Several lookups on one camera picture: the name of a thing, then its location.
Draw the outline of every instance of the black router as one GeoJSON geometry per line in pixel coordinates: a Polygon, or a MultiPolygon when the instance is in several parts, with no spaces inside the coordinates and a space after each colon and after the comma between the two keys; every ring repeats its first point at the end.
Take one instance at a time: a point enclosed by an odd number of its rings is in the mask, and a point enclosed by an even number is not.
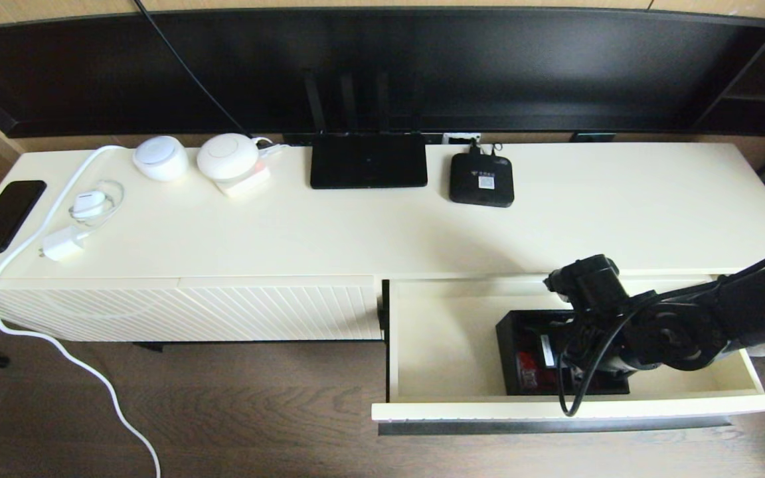
{"type": "MultiPolygon", "coordinates": [[[[349,130],[358,130],[353,80],[341,78],[344,110],[349,130]]],[[[426,142],[419,133],[388,132],[388,75],[377,75],[380,133],[327,134],[323,108],[315,78],[306,74],[306,92],[315,130],[309,182],[314,189],[366,189],[425,187],[427,185],[426,142]]]]}
{"type": "Polygon", "coordinates": [[[467,153],[450,159],[450,200],[464,204],[509,208],[515,200],[513,164],[507,158],[483,154],[476,141],[467,153]]]}

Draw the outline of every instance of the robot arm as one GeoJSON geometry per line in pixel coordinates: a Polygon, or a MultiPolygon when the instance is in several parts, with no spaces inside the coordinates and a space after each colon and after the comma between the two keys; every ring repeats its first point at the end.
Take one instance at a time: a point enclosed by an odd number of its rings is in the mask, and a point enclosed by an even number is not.
{"type": "MultiPolygon", "coordinates": [[[[545,284],[574,307],[556,363],[617,377],[661,364],[698,370],[735,351],[765,344],[765,260],[717,281],[630,297],[612,260],[597,255],[552,272],[545,284]]],[[[588,381],[577,390],[576,412],[588,381]]]]}

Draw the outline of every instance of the diagonal striped panel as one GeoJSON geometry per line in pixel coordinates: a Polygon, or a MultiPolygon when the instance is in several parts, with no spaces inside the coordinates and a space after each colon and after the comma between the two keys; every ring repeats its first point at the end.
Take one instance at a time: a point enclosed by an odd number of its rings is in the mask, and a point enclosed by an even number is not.
{"type": "Polygon", "coordinates": [[[0,290],[10,323],[80,341],[380,339],[371,278],[183,279],[0,290]]]}

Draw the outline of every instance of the qr code label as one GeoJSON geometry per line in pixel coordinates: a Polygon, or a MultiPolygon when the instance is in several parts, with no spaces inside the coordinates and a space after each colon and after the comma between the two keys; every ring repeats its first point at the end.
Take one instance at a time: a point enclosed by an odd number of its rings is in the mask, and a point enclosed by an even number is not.
{"type": "Polygon", "coordinates": [[[495,178],[492,178],[492,176],[479,176],[477,177],[477,187],[481,189],[494,189],[495,178]]]}

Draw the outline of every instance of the cabinet top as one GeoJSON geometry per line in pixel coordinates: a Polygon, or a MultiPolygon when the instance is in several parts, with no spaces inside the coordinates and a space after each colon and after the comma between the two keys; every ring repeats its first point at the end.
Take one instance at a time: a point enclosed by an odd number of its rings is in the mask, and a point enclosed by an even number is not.
{"type": "MultiPolygon", "coordinates": [[[[191,171],[172,183],[141,175],[133,149],[107,151],[64,205],[114,179],[126,188],[118,214],[77,257],[52,262],[37,243],[4,278],[455,278],[550,272],[592,254],[613,258],[622,274],[717,274],[765,257],[765,187],[733,145],[506,145],[510,208],[450,202],[450,157],[465,150],[427,146],[427,187],[317,191],[311,149],[287,148],[268,158],[266,184],[233,199],[199,173],[197,149],[188,149],[191,171]]],[[[48,188],[9,250],[39,226],[89,152],[19,158],[0,191],[18,179],[48,188]]],[[[48,232],[68,224],[62,206],[48,232]]]]}

